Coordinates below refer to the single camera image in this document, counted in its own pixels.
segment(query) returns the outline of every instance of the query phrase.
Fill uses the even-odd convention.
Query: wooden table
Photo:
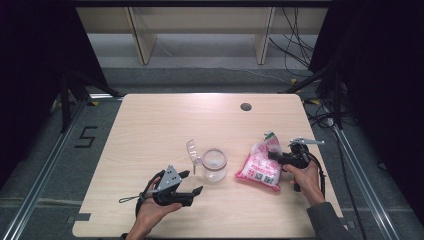
[[[252,106],[250,111],[240,108]],[[289,173],[282,173],[280,192],[241,181],[234,174],[264,133],[272,130],[284,152],[290,139],[314,139],[301,101],[291,94],[129,94],[122,102],[106,142],[80,214],[89,221],[76,221],[77,237],[116,237],[128,232],[135,221],[136,196],[148,180],[172,164],[177,171],[192,170],[186,142],[194,139],[203,153],[220,148],[228,158],[227,176],[207,182],[200,171],[183,180],[178,192],[191,192],[203,185],[191,207],[166,216],[153,229],[157,238],[297,238],[313,237],[306,213],[308,203],[293,191]],[[310,151],[322,163],[318,147]],[[330,179],[326,178],[327,201],[341,217]]]

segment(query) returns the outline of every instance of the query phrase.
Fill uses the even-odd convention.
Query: human hand
[[[294,175],[295,179],[291,183],[298,183],[300,185],[300,191],[306,197],[311,207],[325,202],[319,188],[318,166],[313,161],[310,161],[308,167],[304,169],[296,168],[290,164],[284,165],[283,169]]]
[[[160,178],[156,178],[150,189],[153,189],[153,186],[158,183]],[[137,219],[132,227],[131,231],[128,233],[126,239],[132,240],[144,239],[152,229],[171,212],[175,212],[182,208],[181,203],[173,203],[167,206],[160,206],[152,198],[152,194],[147,194],[146,200],[141,204],[140,210],[137,214]]]

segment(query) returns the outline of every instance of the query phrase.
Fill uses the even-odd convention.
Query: glass jar
[[[203,176],[211,182],[218,182],[227,174],[227,170],[225,169],[227,157],[217,148],[207,150],[203,155],[202,163]]]

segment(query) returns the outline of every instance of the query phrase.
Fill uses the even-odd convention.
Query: metal rail
[[[372,187],[367,175],[362,169],[362,166],[358,161],[355,152],[350,146],[343,130],[340,130],[337,125],[335,125],[333,128],[341,141],[343,149],[347,154],[347,161],[352,170],[353,176],[355,177],[355,180],[362,194],[364,195],[365,201],[367,202],[368,207],[373,214],[384,239],[400,239],[389,214],[385,210],[383,204],[374,191],[374,188]]]
[[[63,133],[60,133],[52,152],[50,153],[46,163],[38,174],[38,177],[32,185],[31,190],[25,197],[13,220],[10,222],[10,225],[6,230],[6,234],[3,236],[4,240],[15,240],[19,239],[21,236],[35,206],[37,205],[37,201],[40,198],[41,193],[51,176],[51,173],[59,161],[66,143],[68,142],[69,136],[73,131],[75,123],[86,104],[87,103],[84,101],[77,103],[76,108],[72,114],[72,121],[69,124],[68,129]]]

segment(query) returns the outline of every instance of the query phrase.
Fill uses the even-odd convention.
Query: tripod leg
[[[303,80],[301,83],[287,89],[286,91],[283,92],[278,92],[278,93],[295,93],[297,91],[299,91],[300,89],[308,86],[309,84],[315,82],[316,80],[322,78],[322,76],[327,72],[327,67],[319,70],[318,72],[316,72],[314,75],[308,77],[307,79]]]
[[[91,85],[95,86],[96,88],[102,90],[103,92],[112,95],[113,97],[123,97],[124,96],[124,95],[120,94],[118,91],[115,91],[114,89],[95,81],[94,79],[88,77],[87,75],[85,75],[83,73],[75,72],[75,71],[72,71],[72,73],[78,78],[78,80],[81,80],[85,83],[91,84]]]
[[[60,99],[62,102],[62,133],[66,131],[70,122],[71,122],[71,109],[69,105],[69,97],[68,97],[68,80],[66,73],[62,76],[62,86],[60,88]]]

